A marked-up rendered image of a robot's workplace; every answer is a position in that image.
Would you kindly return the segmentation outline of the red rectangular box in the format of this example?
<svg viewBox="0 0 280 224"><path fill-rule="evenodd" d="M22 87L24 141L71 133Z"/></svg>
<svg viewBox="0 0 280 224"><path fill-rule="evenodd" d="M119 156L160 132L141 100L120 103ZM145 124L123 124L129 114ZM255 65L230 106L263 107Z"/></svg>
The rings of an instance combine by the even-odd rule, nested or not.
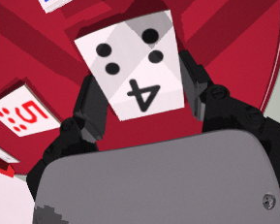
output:
<svg viewBox="0 0 280 224"><path fill-rule="evenodd" d="M10 164L0 161L0 174L14 177L15 171L12 169Z"/></svg>

